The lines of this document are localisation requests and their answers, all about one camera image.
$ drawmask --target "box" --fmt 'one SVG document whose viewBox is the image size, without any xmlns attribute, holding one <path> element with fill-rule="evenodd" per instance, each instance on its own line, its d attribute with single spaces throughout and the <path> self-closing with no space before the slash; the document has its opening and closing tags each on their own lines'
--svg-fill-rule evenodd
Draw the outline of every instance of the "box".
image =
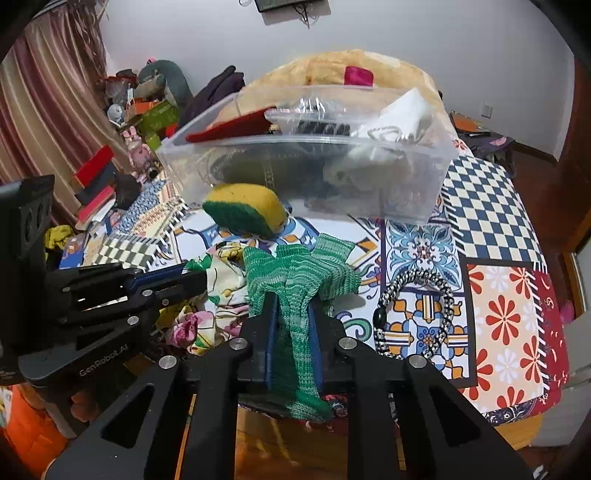
<svg viewBox="0 0 591 480">
<path fill-rule="evenodd" d="M 145 136 L 177 123 L 177 108 L 171 105 L 168 100 L 163 100 L 142 115 L 138 127 Z"/>
<path fill-rule="evenodd" d="M 143 115 L 152 107 L 158 105 L 158 102 L 135 102 L 132 103 L 129 108 L 125 111 L 125 121 L 129 122 L 133 117 L 137 115 Z"/>
<path fill-rule="evenodd" d="M 246 88 L 163 140 L 157 155 L 185 201 L 201 204 L 220 183 L 269 187 L 295 214 L 347 213 L 425 224 L 457 152 L 433 115 L 416 144 L 344 135 L 266 134 L 191 144 L 186 135 L 266 106 L 311 100 L 354 125 L 375 118 L 400 90 L 327 85 Z"/>
</svg>

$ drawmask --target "yellow sponge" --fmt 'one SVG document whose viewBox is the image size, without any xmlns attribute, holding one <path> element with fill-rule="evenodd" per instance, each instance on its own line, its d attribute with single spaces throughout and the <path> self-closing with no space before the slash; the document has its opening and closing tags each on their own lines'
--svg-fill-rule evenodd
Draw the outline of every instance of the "yellow sponge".
<svg viewBox="0 0 591 480">
<path fill-rule="evenodd" d="M 220 226 L 265 237 L 279 233 L 287 217 L 272 190 L 250 183 L 218 185 L 205 198 L 203 210 Z"/>
</svg>

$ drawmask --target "striped curtain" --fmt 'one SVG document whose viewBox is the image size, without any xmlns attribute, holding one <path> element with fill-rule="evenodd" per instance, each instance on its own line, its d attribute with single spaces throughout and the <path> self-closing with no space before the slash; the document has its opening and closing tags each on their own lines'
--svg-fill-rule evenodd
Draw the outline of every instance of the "striped curtain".
<svg viewBox="0 0 591 480">
<path fill-rule="evenodd" d="M 92 7 L 67 4 L 27 25 L 0 66 L 0 181 L 54 174 L 57 224 L 76 223 L 70 179 L 103 145 L 128 165 L 98 85 L 105 49 Z"/>
</svg>

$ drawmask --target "green knitted cloth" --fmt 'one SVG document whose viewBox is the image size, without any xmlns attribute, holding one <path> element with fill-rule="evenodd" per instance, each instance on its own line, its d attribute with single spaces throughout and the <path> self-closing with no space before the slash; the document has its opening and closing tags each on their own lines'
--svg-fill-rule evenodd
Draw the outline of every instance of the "green knitted cloth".
<svg viewBox="0 0 591 480">
<path fill-rule="evenodd" d="M 304 245 L 279 245 L 273 257 L 258 248 L 244 249 L 250 315 L 262 312 L 266 292 L 279 297 L 271 391 L 294 418 L 325 421 L 332 416 L 314 383 L 308 304 L 318 294 L 330 309 L 336 297 L 357 292 L 361 278 L 346 264 L 353 247 L 352 242 L 323 233 L 312 252 Z"/>
</svg>

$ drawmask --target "black bead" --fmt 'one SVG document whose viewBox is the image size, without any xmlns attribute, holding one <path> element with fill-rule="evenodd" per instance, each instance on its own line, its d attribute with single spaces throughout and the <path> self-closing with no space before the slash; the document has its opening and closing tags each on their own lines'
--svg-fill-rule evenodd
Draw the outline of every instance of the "black bead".
<svg viewBox="0 0 591 480">
<path fill-rule="evenodd" d="M 386 309 L 384 307 L 378 307 L 374 311 L 374 328 L 384 329 L 386 326 Z"/>
</svg>

